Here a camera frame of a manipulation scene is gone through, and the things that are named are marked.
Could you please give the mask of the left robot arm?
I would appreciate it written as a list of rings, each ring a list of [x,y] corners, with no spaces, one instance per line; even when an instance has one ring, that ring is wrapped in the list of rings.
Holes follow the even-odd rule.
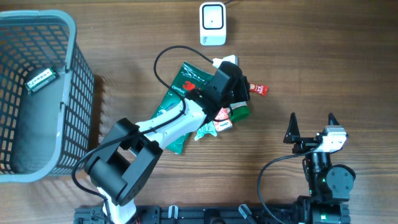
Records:
[[[221,109],[247,101],[249,83],[238,65],[220,63],[212,79],[186,92],[177,106],[147,121],[119,120],[85,165],[85,172],[104,199],[110,223],[127,223],[163,150],[181,136],[214,121]]]

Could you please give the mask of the white teal tissue packet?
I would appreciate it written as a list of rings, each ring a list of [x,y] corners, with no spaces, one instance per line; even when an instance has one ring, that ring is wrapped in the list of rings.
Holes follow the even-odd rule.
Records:
[[[194,140],[197,141],[199,139],[201,139],[202,137],[204,137],[206,134],[210,134],[214,137],[218,136],[217,130],[215,128],[214,122],[209,122],[207,124],[204,124],[202,127],[200,127],[199,129],[197,129],[197,133],[194,137]]]

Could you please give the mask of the green lidded jar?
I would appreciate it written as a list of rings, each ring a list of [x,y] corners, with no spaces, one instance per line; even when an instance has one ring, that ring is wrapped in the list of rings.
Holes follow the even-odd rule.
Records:
[[[250,110],[245,101],[238,103],[231,103],[229,109],[229,119],[235,123],[247,118],[250,115]]]

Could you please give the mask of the green 3M gloves packet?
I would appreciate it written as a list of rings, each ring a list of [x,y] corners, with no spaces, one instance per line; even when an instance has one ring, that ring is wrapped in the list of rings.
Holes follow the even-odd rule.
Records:
[[[187,91],[190,91],[195,88],[202,88],[206,85],[211,79],[213,75],[200,70],[196,66],[184,62],[175,76],[170,87],[175,90],[179,95],[184,96]],[[152,118],[160,116],[171,110],[173,107],[177,106],[180,103],[181,99],[171,90],[168,90],[161,102],[161,104],[157,107]],[[176,154],[181,154],[183,152],[184,143],[189,137],[190,133],[187,133],[177,140],[172,142],[167,146],[168,150],[173,151]]]

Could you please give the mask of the green white gum pack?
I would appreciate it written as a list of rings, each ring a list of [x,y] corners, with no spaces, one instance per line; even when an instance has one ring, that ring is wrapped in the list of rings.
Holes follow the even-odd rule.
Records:
[[[28,94],[35,93],[43,88],[45,85],[52,82],[58,77],[58,73],[53,70],[53,68],[46,68],[34,78],[29,80],[25,87],[27,88]]]

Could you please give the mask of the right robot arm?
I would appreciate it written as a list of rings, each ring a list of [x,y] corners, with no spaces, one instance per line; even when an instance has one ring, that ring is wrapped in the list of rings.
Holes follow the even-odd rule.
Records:
[[[349,201],[356,174],[346,165],[331,162],[331,155],[343,149],[348,137],[333,113],[328,115],[323,131],[312,138],[300,135],[297,117],[295,113],[290,115],[283,142],[293,145],[294,157],[303,157],[302,167],[310,195],[299,196],[294,203],[303,217],[335,215],[342,204]]]

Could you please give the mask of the red Nescafe stick sachet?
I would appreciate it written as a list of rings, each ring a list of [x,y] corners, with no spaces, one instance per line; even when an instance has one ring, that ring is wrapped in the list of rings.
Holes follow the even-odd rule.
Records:
[[[261,96],[266,96],[268,92],[268,86],[267,85],[258,85],[255,83],[250,84],[250,92],[252,93],[257,93]]]

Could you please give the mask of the red white small carton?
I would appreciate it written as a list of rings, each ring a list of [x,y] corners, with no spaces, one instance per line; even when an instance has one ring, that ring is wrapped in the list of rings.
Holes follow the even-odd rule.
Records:
[[[215,129],[217,133],[220,133],[222,131],[226,131],[229,128],[233,127],[233,124],[231,120],[229,119],[229,114],[227,109],[222,108],[217,117],[215,118],[215,121],[213,122],[215,125]]]

